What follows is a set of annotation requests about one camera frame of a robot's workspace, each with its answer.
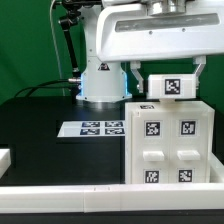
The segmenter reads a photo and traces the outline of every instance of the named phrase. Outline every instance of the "green backdrop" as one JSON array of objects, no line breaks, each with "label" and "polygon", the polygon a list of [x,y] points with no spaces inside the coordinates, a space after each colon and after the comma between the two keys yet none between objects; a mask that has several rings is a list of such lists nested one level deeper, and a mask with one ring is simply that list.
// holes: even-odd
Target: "green backdrop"
[{"label": "green backdrop", "polygon": [[[22,88],[59,79],[52,41],[49,8],[51,0],[0,1],[0,104]],[[65,11],[53,11],[64,77],[71,77],[71,66],[63,33],[57,24]],[[81,26],[72,28],[78,63],[85,68],[85,46]],[[192,73],[191,59],[143,62],[141,73]],[[138,94],[136,81],[128,72],[129,91]],[[224,113],[224,56],[207,57],[200,78],[198,95]],[[40,90],[35,95],[62,95],[61,90]]]}]

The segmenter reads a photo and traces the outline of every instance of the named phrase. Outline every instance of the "white box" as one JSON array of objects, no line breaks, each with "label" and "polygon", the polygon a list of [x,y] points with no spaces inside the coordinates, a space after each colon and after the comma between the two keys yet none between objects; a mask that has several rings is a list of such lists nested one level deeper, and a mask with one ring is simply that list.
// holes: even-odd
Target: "white box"
[{"label": "white box", "polygon": [[126,104],[126,183],[206,183],[214,110],[203,102]]},{"label": "white box", "polygon": [[194,99],[195,74],[150,75],[147,99]]}]

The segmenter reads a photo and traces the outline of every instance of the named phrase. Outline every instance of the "black and white pattern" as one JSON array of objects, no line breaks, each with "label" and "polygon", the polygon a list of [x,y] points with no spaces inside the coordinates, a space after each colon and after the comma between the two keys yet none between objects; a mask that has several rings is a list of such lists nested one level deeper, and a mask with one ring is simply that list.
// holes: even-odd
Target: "black and white pattern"
[{"label": "black and white pattern", "polygon": [[165,95],[180,95],[181,80],[180,79],[165,79]]},{"label": "black and white pattern", "polygon": [[141,109],[155,109],[153,105],[141,105],[140,106]]},{"label": "black and white pattern", "polygon": [[193,170],[179,170],[179,183],[189,183],[193,180]]},{"label": "black and white pattern", "polygon": [[105,127],[107,128],[123,127],[123,122],[122,121],[106,121]]},{"label": "black and white pattern", "polygon": [[145,171],[145,183],[146,184],[159,183],[159,171],[146,170]]},{"label": "black and white pattern", "polygon": [[160,136],[161,135],[161,122],[150,121],[145,123],[146,136]]},{"label": "black and white pattern", "polygon": [[195,136],[196,135],[196,121],[180,121],[180,133],[182,136]]},{"label": "black and white pattern", "polygon": [[82,122],[82,127],[83,128],[97,128],[100,127],[100,122],[98,121],[86,121]]},{"label": "black and white pattern", "polygon": [[105,135],[124,135],[124,128],[106,128]]},{"label": "black and white pattern", "polygon": [[81,129],[80,135],[89,135],[89,136],[93,136],[93,135],[99,135],[100,134],[100,129]]}]

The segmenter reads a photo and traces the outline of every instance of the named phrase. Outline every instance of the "black table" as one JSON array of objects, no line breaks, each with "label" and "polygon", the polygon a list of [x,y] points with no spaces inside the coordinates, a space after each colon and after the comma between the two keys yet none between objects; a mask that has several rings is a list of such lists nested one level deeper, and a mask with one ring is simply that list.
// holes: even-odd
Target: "black table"
[{"label": "black table", "polygon": [[[214,136],[220,157],[223,117],[217,113]],[[80,120],[124,120],[124,104],[96,110],[74,105],[70,97],[30,97],[1,105],[0,148],[11,149],[12,165],[0,186],[123,184],[124,137],[57,138],[63,121]],[[0,215],[2,224],[223,222],[224,210]]]}]

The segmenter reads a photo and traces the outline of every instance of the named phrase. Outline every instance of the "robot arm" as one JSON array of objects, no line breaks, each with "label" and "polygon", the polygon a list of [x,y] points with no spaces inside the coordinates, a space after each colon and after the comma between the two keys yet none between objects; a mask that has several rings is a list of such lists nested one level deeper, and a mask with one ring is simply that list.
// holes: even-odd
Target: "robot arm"
[{"label": "robot arm", "polygon": [[[186,3],[186,12],[169,2]],[[223,0],[151,0],[103,10],[96,47],[102,61],[176,59],[223,53],[223,39]]]}]

